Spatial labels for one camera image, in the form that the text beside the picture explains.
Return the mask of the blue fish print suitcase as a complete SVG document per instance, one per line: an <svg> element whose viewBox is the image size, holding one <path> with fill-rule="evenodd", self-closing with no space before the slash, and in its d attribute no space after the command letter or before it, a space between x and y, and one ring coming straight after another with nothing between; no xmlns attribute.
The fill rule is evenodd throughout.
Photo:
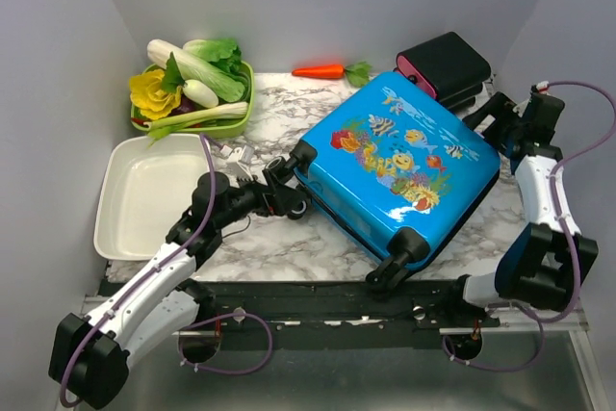
<svg viewBox="0 0 616 411"><path fill-rule="evenodd" d="M365 248L389 293L427 268L495 185L501 158L459 117L381 73L267 165Z"/></svg>

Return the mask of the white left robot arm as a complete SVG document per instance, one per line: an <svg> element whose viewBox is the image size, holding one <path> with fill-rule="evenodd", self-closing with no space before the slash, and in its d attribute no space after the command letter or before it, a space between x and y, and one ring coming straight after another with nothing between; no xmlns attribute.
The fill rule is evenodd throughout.
<svg viewBox="0 0 616 411"><path fill-rule="evenodd" d="M58 325L49 375L69 396L94 409L107 406L121 391L130 371L172 331L206 327L214 315L208 296L190 279L222 243L222 230L251 213L259 216L303 214L305 194L289 187L287 167L266 168L264 183L203 174L192 204L169 230L156 255L119 291L85 316L67 315Z"/></svg>

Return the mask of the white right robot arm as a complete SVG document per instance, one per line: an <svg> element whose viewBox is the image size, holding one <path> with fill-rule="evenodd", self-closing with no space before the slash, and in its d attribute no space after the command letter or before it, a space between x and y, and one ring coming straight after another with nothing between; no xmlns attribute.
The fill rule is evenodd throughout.
<svg viewBox="0 0 616 411"><path fill-rule="evenodd" d="M563 185L562 151L552 144L564 107L562 100L534 92L524 112L518 114L515 104L497 92L465 116L470 128L493 117L482 137L510 162L526 226L495 272L457 280L459 293L447 297L442 305L449 323L465 325L475 318L478 308L510 301L556 314L576 302L581 283L598 256L598 245L583 237L573 219Z"/></svg>

